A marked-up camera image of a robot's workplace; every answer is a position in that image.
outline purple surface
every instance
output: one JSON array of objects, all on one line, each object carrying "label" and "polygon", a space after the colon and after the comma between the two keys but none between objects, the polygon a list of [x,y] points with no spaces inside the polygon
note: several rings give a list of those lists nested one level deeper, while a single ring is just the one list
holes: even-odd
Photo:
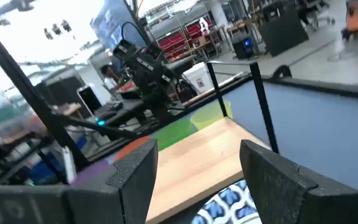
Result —
[{"label": "purple surface", "polygon": [[92,176],[94,176],[98,172],[108,169],[109,167],[110,167],[109,162],[102,159],[99,162],[93,164],[92,166],[87,167],[85,170],[78,173],[77,179],[75,179],[74,182],[71,183],[71,185],[73,186],[79,185],[87,181],[88,179],[92,178]]}]

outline blue and white fabric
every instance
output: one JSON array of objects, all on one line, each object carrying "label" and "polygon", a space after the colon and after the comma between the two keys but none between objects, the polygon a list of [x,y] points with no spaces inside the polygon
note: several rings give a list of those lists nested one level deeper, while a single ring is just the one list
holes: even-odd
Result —
[{"label": "blue and white fabric", "polygon": [[205,203],[191,224],[261,224],[247,184],[241,180]]}]

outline white box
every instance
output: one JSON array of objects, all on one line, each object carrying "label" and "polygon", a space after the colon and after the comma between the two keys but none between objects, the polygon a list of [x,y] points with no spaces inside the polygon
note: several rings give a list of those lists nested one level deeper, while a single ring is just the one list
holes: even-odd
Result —
[{"label": "white box", "polygon": [[200,93],[213,88],[211,76],[204,62],[194,65],[191,69],[183,72],[183,74]]}]

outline wooden table surface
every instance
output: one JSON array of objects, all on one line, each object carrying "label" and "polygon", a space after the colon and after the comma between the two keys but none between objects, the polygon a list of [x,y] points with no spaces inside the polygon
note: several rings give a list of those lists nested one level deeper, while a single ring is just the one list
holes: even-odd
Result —
[{"label": "wooden table surface", "polygon": [[246,19],[244,21],[241,21],[237,24],[233,24],[232,27],[229,27],[226,29],[227,33],[235,32],[238,29],[243,29],[245,26],[251,25],[253,22],[255,22],[254,19]]},{"label": "wooden table surface", "polygon": [[159,223],[241,179],[240,142],[264,143],[229,118],[159,152],[147,224]]}]

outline computer monitor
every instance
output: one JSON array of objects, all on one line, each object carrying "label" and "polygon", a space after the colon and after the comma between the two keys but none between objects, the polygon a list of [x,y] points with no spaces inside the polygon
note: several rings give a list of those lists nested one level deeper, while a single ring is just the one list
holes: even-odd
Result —
[{"label": "computer monitor", "polygon": [[[132,24],[126,24],[124,32],[122,32],[122,26],[126,22]],[[126,0],[106,0],[99,14],[93,19],[91,26],[101,43],[110,49],[114,49],[122,40],[121,33],[124,34],[126,40],[139,47],[147,47],[150,44],[149,37],[143,28],[138,25],[137,19]],[[120,60],[115,56],[112,56],[111,60],[114,68],[119,70],[121,66]]]}]

